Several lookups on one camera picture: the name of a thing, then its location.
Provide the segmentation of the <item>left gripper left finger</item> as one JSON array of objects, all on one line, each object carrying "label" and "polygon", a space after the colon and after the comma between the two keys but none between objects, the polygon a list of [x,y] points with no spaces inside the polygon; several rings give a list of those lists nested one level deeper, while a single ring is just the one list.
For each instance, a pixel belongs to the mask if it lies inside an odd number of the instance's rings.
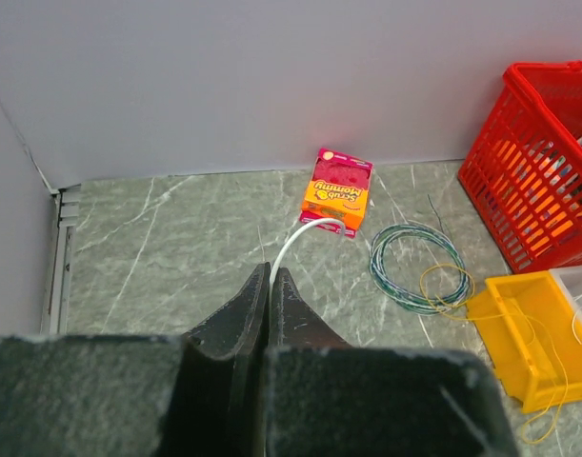
[{"label": "left gripper left finger", "polygon": [[271,268],[179,335],[0,337],[0,456],[252,456]]}]

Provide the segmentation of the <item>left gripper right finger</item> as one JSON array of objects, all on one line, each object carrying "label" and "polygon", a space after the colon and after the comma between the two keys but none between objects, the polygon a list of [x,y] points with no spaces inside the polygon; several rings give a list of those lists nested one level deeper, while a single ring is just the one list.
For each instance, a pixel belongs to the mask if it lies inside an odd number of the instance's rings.
[{"label": "left gripper right finger", "polygon": [[467,351],[355,348],[286,268],[271,295],[264,440],[270,456],[514,456],[497,383]]}]

